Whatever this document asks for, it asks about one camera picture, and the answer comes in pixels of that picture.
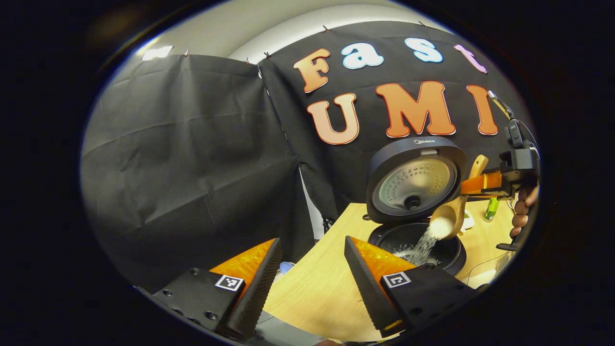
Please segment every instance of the pink letter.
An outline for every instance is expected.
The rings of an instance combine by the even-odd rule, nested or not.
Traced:
[[[466,57],[467,61],[469,61],[474,67],[476,67],[478,71],[481,71],[482,73],[487,73],[487,69],[481,64],[479,64],[476,59],[474,59],[474,54],[472,54],[471,51],[463,48],[460,44],[456,44],[453,48],[460,51]]]

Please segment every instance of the white wall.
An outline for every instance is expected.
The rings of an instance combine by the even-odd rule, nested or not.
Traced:
[[[389,0],[232,0],[160,34],[142,47],[175,46],[171,54],[212,55],[258,63],[263,52],[285,46],[324,30],[353,23],[392,20],[451,31],[404,5]],[[322,216],[307,198],[314,238],[323,236]]]

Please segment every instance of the open rice cooker lid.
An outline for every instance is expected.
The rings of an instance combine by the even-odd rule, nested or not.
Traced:
[[[370,161],[367,213],[377,223],[427,217],[459,195],[467,156],[443,137],[415,137],[380,149]]]

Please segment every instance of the wooden scoop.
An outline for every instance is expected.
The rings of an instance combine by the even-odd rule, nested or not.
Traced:
[[[468,176],[468,179],[478,177],[480,174],[482,174],[488,162],[489,159],[486,156],[478,155],[476,157],[476,160],[474,160],[472,168],[470,169],[470,175]],[[461,226],[463,226],[464,212],[466,210],[466,201],[467,195],[461,195],[454,200],[439,206],[436,210],[434,210],[434,213],[431,215],[431,221],[429,222],[429,224],[431,224],[435,219],[441,217],[448,219],[453,224],[453,229],[451,230],[451,233],[449,233],[448,236],[444,237],[444,239],[450,239],[454,237],[457,233],[459,233]]]

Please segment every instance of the screw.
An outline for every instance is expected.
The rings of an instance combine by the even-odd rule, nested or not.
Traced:
[[[218,315],[216,315],[215,313],[208,311],[205,313],[205,317],[209,318],[210,320],[217,320],[218,319]]]

